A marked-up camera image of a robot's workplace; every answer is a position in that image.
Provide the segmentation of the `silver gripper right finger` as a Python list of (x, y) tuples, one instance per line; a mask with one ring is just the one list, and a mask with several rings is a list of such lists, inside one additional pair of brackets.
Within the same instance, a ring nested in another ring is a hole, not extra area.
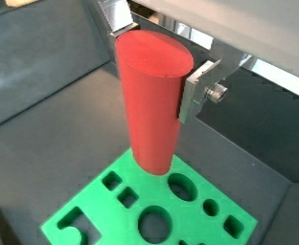
[(226, 88), (220, 85), (220, 81), (240, 68), (249, 58), (248, 53), (220, 40), (212, 41), (209, 58), (185, 78), (178, 107), (180, 123), (186, 123), (197, 114), (206, 100), (217, 103), (222, 99)]

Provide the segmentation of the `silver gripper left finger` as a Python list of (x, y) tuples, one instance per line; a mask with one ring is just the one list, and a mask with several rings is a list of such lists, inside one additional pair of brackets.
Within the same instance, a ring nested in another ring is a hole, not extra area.
[(98, 0), (98, 7), (103, 36), (115, 37), (137, 27), (126, 0)]

